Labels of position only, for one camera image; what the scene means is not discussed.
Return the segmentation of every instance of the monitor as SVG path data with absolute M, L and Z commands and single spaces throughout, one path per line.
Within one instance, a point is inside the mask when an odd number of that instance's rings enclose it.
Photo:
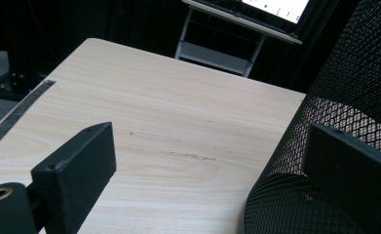
M 298 23 L 309 0 L 242 0 L 242 2 L 284 20 Z

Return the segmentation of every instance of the metal mesh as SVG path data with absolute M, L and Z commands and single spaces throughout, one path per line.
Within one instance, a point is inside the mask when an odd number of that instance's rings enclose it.
M 320 123 L 381 151 L 381 1 L 361 0 L 248 196 L 246 233 L 361 233 L 301 172 Z

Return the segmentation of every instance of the light wood tabletop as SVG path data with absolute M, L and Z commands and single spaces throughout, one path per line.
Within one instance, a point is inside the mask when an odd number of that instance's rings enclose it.
M 88 39 L 0 141 L 0 183 L 112 122 L 117 172 L 80 233 L 235 233 L 304 94 Z

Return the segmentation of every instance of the dark background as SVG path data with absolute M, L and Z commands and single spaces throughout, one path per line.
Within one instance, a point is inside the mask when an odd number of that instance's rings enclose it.
M 244 9 L 293 32 L 303 45 L 267 38 L 249 78 L 306 93 L 359 0 L 310 0 L 294 26 Z M 188 7 L 179 0 L 0 0 L 0 51 L 20 48 L 26 66 L 48 74 L 86 38 L 173 57 Z M 259 34 L 196 14 L 186 40 L 249 57 Z

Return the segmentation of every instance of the screen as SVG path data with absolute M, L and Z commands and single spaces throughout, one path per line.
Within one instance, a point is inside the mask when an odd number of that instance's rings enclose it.
M 262 11 L 297 23 L 309 0 L 242 0 Z

